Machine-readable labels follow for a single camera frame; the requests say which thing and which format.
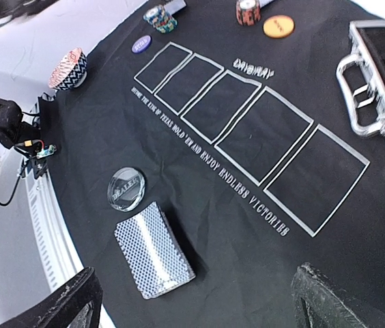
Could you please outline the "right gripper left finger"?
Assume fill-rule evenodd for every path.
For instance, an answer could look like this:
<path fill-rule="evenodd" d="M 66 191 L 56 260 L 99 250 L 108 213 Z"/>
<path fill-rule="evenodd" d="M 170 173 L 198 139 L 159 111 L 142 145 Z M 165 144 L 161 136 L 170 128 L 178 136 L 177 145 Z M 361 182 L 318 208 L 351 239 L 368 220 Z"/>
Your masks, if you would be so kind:
<path fill-rule="evenodd" d="M 86 267 L 43 301 L 0 327 L 98 327 L 103 289 L 93 267 Z"/>

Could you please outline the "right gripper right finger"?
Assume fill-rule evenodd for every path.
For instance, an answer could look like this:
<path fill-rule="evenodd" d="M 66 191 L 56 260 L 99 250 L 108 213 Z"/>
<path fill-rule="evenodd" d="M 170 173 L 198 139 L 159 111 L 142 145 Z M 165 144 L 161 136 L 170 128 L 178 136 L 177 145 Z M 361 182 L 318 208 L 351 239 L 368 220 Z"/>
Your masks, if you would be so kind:
<path fill-rule="evenodd" d="M 301 264 L 291 291 L 297 327 L 385 327 L 385 313 L 337 287 L 310 263 Z"/>

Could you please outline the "blue playing card deck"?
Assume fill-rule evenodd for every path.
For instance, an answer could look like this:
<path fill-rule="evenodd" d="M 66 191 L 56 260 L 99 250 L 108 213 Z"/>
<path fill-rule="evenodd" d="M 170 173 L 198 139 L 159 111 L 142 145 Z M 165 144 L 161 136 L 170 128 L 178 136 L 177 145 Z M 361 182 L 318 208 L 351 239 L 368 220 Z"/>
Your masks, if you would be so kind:
<path fill-rule="evenodd" d="M 114 236 L 144 299 L 155 299 L 196 277 L 156 202 L 118 223 Z"/>

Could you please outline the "clear dealer button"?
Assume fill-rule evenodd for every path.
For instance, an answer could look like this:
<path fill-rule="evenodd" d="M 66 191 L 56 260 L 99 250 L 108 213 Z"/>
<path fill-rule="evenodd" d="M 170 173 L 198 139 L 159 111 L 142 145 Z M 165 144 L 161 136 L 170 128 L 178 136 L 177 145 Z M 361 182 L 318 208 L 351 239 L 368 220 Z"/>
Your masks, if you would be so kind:
<path fill-rule="evenodd" d="M 133 167 L 123 167 L 116 171 L 108 184 L 108 202 L 115 210 L 121 212 L 134 210 L 144 194 L 144 175 Z"/>

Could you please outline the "aluminium poker chip case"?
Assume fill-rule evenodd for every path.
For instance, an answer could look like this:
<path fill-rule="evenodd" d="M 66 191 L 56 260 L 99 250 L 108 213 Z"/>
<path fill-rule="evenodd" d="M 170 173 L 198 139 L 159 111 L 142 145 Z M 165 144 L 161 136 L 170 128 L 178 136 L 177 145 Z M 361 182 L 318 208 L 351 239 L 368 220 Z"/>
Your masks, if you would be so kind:
<path fill-rule="evenodd" d="M 360 137 L 385 138 L 385 20 L 354 20 L 349 37 L 352 49 L 336 77 L 351 128 Z"/>

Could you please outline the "purple small blind button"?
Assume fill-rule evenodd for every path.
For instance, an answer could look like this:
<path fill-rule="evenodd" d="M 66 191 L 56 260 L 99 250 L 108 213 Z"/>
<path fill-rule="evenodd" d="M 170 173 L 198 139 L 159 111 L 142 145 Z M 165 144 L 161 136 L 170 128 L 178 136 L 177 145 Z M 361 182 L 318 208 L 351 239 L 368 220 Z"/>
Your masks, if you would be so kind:
<path fill-rule="evenodd" d="M 146 51 L 152 44 L 152 37 L 150 35 L 144 35 L 134 42 L 131 51 L 134 54 L 139 54 Z"/>

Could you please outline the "orange big blind button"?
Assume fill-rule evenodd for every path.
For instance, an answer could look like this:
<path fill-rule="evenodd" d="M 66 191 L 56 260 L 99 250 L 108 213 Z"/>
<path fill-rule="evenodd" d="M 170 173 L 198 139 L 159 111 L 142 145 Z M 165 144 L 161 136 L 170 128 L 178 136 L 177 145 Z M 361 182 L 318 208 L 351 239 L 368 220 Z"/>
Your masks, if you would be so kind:
<path fill-rule="evenodd" d="M 289 36 L 294 29 L 294 20 L 286 15 L 272 16 L 263 24 L 263 32 L 270 38 L 285 38 Z"/>

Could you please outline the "orange black 100 chip stack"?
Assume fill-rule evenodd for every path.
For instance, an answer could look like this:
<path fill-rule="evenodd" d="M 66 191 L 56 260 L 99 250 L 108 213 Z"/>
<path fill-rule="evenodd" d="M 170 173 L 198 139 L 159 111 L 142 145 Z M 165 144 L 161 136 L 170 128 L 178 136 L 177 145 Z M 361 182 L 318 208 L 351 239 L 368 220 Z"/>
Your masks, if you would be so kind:
<path fill-rule="evenodd" d="M 236 1 L 236 18 L 241 26 L 255 25 L 261 19 L 260 2 L 258 0 Z"/>

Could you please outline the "blue green 50 chip stack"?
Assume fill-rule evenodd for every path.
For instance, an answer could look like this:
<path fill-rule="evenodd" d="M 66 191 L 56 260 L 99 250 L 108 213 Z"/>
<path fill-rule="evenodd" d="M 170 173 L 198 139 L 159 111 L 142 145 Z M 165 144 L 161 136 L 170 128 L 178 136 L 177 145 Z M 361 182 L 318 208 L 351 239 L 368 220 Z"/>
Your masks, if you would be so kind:
<path fill-rule="evenodd" d="M 170 33 L 177 27 L 177 20 L 162 5 L 150 8 L 144 13 L 143 20 L 163 34 Z"/>

